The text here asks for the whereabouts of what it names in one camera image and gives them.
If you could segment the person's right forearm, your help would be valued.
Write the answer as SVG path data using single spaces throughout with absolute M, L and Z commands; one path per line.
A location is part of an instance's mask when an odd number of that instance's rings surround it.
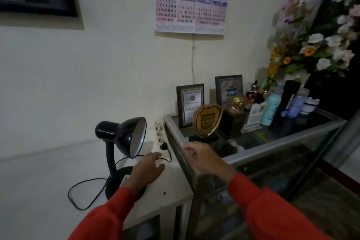
M 237 202 L 255 240 L 330 240 L 277 193 L 236 174 L 228 192 Z

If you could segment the brown framed certificate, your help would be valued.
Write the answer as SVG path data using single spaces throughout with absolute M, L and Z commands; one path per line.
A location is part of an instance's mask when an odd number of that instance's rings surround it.
M 179 128 L 192 126 L 194 112 L 205 104 L 204 84 L 177 86 L 176 95 Z

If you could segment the white table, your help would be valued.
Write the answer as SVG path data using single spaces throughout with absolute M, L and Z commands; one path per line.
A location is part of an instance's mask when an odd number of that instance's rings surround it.
M 193 191 L 172 153 L 172 161 L 150 184 L 124 222 L 124 229 L 160 218 L 160 239 L 172 239 L 176 208 L 184 206 L 180 233 L 185 239 Z M 104 142 L 80 144 L 0 162 L 0 240 L 66 240 L 104 194 L 86 211 L 76 210 L 67 198 L 75 183 L 106 178 Z

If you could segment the small dark bottle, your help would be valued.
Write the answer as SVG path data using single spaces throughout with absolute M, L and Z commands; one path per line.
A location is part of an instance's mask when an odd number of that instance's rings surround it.
M 259 91 L 258 80 L 255 80 L 254 83 L 251 84 L 250 90 L 246 93 L 246 106 L 245 110 L 250 110 L 252 104 L 254 103 L 255 97 L 257 96 Z

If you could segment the person's right hand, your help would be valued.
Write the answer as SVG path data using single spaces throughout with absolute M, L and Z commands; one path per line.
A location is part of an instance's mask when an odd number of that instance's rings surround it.
M 237 171 L 218 156 L 207 143 L 205 144 L 205 160 L 192 165 L 201 173 L 215 175 L 226 184 L 229 184 L 237 174 Z

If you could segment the dark framed plaque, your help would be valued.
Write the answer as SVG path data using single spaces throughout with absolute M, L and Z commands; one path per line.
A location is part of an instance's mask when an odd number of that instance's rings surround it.
M 214 79 L 216 102 L 223 109 L 231 106 L 234 97 L 243 95 L 242 75 L 217 76 Z

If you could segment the person's left forearm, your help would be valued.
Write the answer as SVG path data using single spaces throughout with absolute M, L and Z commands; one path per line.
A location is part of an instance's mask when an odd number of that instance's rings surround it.
M 121 240 L 123 223 L 134 202 L 130 188 L 119 188 L 104 205 L 86 215 L 68 240 Z

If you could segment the artificial flower bouquet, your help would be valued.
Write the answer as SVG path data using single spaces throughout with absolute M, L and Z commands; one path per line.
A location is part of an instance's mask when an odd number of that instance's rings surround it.
M 274 14 L 268 44 L 285 50 L 287 76 L 344 78 L 360 37 L 360 0 L 287 0 Z

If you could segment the white jar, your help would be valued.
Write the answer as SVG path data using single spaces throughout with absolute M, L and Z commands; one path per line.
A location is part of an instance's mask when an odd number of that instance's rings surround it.
M 303 115 L 309 115 L 310 113 L 312 113 L 317 108 L 319 103 L 320 103 L 319 98 L 308 97 L 304 101 L 304 104 L 302 105 L 299 113 L 303 114 Z

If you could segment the gold shield plaque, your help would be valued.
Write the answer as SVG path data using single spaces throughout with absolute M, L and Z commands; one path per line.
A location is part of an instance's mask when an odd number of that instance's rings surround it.
M 218 104 L 202 105 L 193 114 L 193 126 L 196 134 L 189 136 L 189 142 L 213 143 L 218 140 L 215 130 L 218 128 L 223 109 Z

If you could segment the white power strip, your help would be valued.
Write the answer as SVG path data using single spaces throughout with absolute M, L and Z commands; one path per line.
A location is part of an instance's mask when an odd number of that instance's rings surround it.
M 168 144 L 168 150 L 167 151 L 162 151 L 160 149 L 160 145 L 163 143 L 163 142 L 166 142 Z M 157 150 L 159 150 L 160 152 L 162 153 L 169 153 L 169 142 L 168 142 L 168 139 L 167 139 L 167 134 L 165 132 L 165 129 L 164 129 L 164 125 L 163 124 L 160 124 L 159 122 L 154 122 L 154 144 L 155 144 L 155 147 Z

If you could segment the person's left hand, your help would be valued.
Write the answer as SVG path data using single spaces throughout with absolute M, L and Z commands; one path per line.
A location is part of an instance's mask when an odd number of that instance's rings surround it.
M 136 196 L 143 188 L 153 183 L 158 178 L 153 174 L 154 165 L 161 156 L 160 152 L 150 152 L 143 156 L 133 167 L 130 178 L 124 182 L 123 187 L 130 189 Z

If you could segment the glass display cabinet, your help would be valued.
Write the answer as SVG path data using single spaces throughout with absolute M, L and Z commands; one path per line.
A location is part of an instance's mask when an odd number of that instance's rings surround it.
M 346 120 L 322 109 L 284 118 L 272 127 L 259 126 L 226 139 L 220 130 L 210 147 L 239 173 L 290 198 L 324 155 Z M 193 126 L 179 128 L 178 115 L 164 115 L 169 145 L 194 192 L 186 240 L 229 239 L 242 233 L 245 221 L 226 184 L 199 172 L 182 147 L 196 134 Z

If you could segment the white acrylic award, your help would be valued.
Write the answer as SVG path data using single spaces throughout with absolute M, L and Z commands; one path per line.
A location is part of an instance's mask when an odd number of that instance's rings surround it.
M 260 120 L 263 115 L 267 103 L 253 103 L 250 107 L 249 112 L 246 115 L 244 124 L 241 128 L 241 133 L 247 133 L 261 128 Z

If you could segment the tall gold trophy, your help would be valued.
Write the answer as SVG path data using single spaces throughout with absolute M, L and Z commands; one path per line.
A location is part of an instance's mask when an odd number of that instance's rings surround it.
M 279 68 L 287 66 L 285 50 L 281 46 L 274 46 L 272 49 L 272 54 L 270 58 L 270 63 L 267 71 L 267 79 L 260 89 L 259 93 L 263 95 L 264 98 L 267 98 L 270 94 L 272 88 L 277 87 L 277 81 L 275 79 L 276 74 L 279 71 Z

